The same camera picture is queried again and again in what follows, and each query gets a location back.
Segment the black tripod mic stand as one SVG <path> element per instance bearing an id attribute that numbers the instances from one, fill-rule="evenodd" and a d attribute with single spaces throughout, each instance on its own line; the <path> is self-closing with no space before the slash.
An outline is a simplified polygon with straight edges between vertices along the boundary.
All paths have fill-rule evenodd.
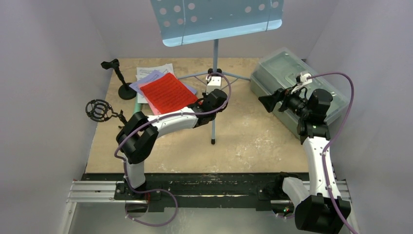
<path id="1" fill-rule="evenodd" d="M 93 99 L 86 104 L 85 112 L 88 118 L 95 122 L 106 122 L 111 118 L 118 118 L 124 125 L 127 120 L 123 115 L 123 111 L 115 112 L 113 107 L 105 100 Z"/>

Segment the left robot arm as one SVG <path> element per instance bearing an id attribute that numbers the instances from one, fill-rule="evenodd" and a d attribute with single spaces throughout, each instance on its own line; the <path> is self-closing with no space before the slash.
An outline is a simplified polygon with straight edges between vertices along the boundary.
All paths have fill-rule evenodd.
<path id="1" fill-rule="evenodd" d="M 132 199 L 145 194 L 144 161 L 150 156 L 158 138 L 184 129 L 193 129 L 214 121 L 217 112 L 228 103 L 227 94 L 215 89 L 184 108 L 157 116 L 135 113 L 116 136 L 117 152 L 124 163 L 126 193 Z"/>

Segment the white sheet music page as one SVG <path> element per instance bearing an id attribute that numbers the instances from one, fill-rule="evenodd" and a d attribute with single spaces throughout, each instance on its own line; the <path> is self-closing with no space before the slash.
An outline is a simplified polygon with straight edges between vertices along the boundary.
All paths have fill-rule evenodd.
<path id="1" fill-rule="evenodd" d="M 136 97 L 137 97 L 137 103 L 139 103 L 139 104 L 148 104 L 146 98 L 143 95 L 141 95 L 140 93 L 137 93 Z"/>
<path id="2" fill-rule="evenodd" d="M 156 67 L 137 67 L 135 77 L 137 81 L 150 82 L 158 78 L 161 78 L 167 73 L 171 73 L 174 75 L 172 63 L 167 63 Z"/>

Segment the red paper sheet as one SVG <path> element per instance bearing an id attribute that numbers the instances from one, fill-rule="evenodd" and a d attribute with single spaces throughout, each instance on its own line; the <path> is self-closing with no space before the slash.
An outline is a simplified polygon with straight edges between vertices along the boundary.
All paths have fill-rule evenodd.
<path id="1" fill-rule="evenodd" d="M 197 101 L 197 96 L 172 73 L 139 85 L 139 89 L 156 114 L 178 111 Z"/>

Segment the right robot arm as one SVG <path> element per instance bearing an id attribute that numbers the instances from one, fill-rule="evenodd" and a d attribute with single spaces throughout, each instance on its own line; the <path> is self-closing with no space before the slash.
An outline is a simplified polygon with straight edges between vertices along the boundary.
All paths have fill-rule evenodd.
<path id="1" fill-rule="evenodd" d="M 325 122 L 333 96 L 316 89 L 309 99 L 300 97 L 301 90 L 280 88 L 272 95 L 259 97 L 267 112 L 281 103 L 279 112 L 292 111 L 298 116 L 297 132 L 308 160 L 309 188 L 297 177 L 284 176 L 274 184 L 274 194 L 290 198 L 294 205 L 297 229 L 319 234 L 338 234 L 351 212 L 351 204 L 342 198 L 334 179 L 329 144 L 331 137 Z"/>

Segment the teal toy microphone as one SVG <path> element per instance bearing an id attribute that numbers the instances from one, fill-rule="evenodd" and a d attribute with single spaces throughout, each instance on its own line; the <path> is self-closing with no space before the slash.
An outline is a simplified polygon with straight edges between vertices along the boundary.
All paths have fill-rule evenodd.
<path id="1" fill-rule="evenodd" d="M 137 113 L 137 112 L 141 112 L 142 111 L 142 103 L 136 103 L 134 105 L 134 110 L 133 110 L 133 114 Z"/>

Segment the pink sheet music page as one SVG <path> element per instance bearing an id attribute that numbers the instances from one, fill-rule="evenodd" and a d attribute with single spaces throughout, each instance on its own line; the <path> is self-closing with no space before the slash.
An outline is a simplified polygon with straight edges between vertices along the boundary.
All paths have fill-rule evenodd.
<path id="1" fill-rule="evenodd" d="M 154 107 L 151 103 L 148 103 L 149 108 L 151 109 L 153 115 L 160 115 L 161 113 L 159 112 L 159 110 Z"/>

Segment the black round-base mic stand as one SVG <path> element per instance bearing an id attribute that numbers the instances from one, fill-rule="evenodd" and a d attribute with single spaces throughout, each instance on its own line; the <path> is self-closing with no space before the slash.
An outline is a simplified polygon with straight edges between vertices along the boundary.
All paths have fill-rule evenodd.
<path id="1" fill-rule="evenodd" d="M 118 88 L 118 95 L 121 99 L 131 100 L 136 97 L 136 91 L 130 87 L 130 82 L 126 83 L 125 78 L 120 71 L 120 62 L 118 59 L 115 58 L 112 61 L 103 61 L 100 65 L 105 70 L 113 69 L 115 71 L 115 74 L 122 83 Z"/>

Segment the blue music stand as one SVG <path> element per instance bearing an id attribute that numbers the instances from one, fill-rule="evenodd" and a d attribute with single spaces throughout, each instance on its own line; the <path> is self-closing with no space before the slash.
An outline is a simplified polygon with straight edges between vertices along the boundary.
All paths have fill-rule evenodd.
<path id="1" fill-rule="evenodd" d="M 207 76 L 229 73 L 218 69 L 219 40 L 278 29 L 281 0 L 153 0 L 163 44 L 175 47 L 213 41 L 213 66 Z"/>

